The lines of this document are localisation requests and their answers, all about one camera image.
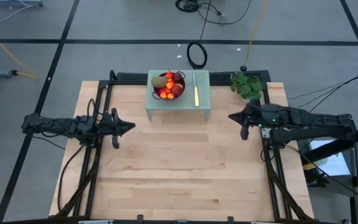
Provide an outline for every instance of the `gray floor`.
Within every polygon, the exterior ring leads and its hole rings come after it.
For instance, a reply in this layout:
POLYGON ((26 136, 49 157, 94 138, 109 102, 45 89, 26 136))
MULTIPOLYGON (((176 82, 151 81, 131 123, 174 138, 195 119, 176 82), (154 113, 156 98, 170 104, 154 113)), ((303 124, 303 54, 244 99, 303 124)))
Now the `gray floor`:
MULTIPOLYGON (((197 39, 203 20, 197 13, 185 14, 174 0, 81 0, 69 39, 197 39)), ((358 25, 358 0, 348 0, 358 25)), ((73 0, 44 0, 44 7, 26 9, 0 23, 0 38, 59 39, 73 0)), ((247 1, 214 0, 228 21, 242 14, 247 1)), ((248 40, 262 8, 253 0, 247 15, 231 26, 207 24, 204 39, 248 40)), ((18 7, 0 7, 0 18, 18 7)), ((257 40, 357 41, 339 0, 269 1, 257 40)), ((0 79, 0 201, 20 151, 24 135, 23 117, 34 111, 57 44, 6 44, 28 65, 39 80, 26 77, 0 79)), ((237 70, 244 63, 247 45, 205 45, 206 69, 212 72, 237 70)), ((20 69, 0 48, 0 68, 20 69)), ((98 45, 66 44, 57 65, 42 114, 71 117, 83 80, 108 77, 116 72, 153 69, 190 69, 186 45, 98 45)), ((358 46, 252 47, 249 70, 269 70, 274 82, 284 82, 289 97, 344 82, 358 75, 358 46)), ((298 106, 312 99, 291 101, 298 106)), ((328 98, 317 113, 350 113, 358 127, 358 82, 328 98)), ((64 146, 66 139, 54 141, 64 146)), ((19 177, 5 221, 44 218, 48 215, 63 151, 34 139, 19 177)), ((349 199, 324 189, 310 189, 316 218, 339 222, 350 218, 349 199)))

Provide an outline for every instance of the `yellow knife handle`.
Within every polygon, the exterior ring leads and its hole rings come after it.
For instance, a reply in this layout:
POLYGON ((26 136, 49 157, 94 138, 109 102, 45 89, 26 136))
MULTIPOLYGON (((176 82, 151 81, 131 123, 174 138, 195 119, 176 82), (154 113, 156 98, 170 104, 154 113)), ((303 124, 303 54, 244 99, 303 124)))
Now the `yellow knife handle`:
POLYGON ((194 86, 194 102, 196 106, 200 105, 200 102, 198 101, 198 91, 197 86, 194 86))

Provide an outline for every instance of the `potted plant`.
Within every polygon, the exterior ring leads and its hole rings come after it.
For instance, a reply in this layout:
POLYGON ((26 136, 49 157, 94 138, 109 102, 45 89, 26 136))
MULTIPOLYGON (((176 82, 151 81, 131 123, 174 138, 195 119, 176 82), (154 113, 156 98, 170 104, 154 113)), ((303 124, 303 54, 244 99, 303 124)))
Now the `potted plant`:
POLYGON ((244 72, 231 74, 231 91, 236 91, 244 100, 259 99, 262 84, 256 75, 244 75, 244 72))

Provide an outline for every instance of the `wooden table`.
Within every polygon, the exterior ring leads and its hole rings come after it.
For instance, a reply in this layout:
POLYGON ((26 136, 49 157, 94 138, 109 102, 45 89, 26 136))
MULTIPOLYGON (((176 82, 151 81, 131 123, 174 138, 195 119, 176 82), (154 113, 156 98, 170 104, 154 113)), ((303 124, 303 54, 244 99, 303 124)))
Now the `wooden table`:
MULTIPOLYGON (((83 82, 75 115, 86 114, 97 86, 83 82)), ((282 83, 268 83, 268 92, 272 103, 287 105, 282 83)), ((136 128, 119 138, 118 150, 111 138, 104 138, 91 218, 134 220, 143 214, 145 220, 223 221, 233 216, 236 221, 274 221, 259 128, 250 128, 248 140, 242 141, 241 127, 227 117, 246 102, 228 86, 212 86, 209 121, 202 111, 156 111, 149 121, 145 94, 146 86, 112 88, 110 108, 136 128)), ((62 167, 78 148, 76 139, 68 140, 62 167)), ((62 206, 78 186, 84 152, 65 172, 62 206)), ((281 155, 288 191, 313 217, 299 154, 283 149, 281 155)), ((277 197, 283 208, 281 194, 277 197)), ((57 212, 56 189, 50 214, 57 212)))

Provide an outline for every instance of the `knife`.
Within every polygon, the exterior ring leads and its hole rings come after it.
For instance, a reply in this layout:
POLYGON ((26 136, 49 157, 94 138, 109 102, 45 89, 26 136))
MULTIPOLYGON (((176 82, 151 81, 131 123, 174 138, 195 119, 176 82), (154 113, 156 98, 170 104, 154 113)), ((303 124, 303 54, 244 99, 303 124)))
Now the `knife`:
POLYGON ((193 85, 194 85, 194 102, 195 102, 195 106, 199 107, 200 102, 198 101, 196 73, 194 71, 193 71, 193 85))

